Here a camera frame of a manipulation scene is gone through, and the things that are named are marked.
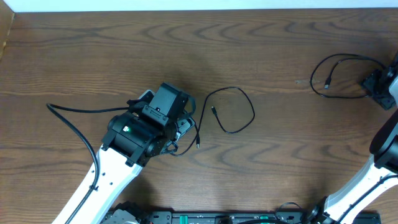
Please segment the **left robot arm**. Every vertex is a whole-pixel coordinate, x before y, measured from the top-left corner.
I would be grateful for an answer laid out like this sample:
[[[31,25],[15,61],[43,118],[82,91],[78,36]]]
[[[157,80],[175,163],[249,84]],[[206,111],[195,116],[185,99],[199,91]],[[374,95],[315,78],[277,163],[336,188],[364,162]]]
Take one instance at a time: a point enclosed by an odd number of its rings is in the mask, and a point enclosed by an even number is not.
[[[162,83],[156,92],[146,90],[127,101],[123,113],[108,123],[98,151],[79,133],[93,164],[54,223],[99,223],[149,159],[174,153],[178,140],[195,127],[188,103],[196,108],[188,93]]]

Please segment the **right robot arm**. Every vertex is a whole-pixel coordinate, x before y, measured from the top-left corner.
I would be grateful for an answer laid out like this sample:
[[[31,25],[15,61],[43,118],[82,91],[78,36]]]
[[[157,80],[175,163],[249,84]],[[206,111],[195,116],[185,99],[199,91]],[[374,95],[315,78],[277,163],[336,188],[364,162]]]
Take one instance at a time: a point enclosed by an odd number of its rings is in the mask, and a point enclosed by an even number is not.
[[[385,66],[371,57],[343,54],[346,60],[376,62],[376,69],[361,82],[372,98],[385,110],[397,106],[397,56]],[[385,191],[397,185],[397,113],[386,121],[369,147],[365,165],[337,192],[323,198],[302,223],[359,223],[359,214]]]

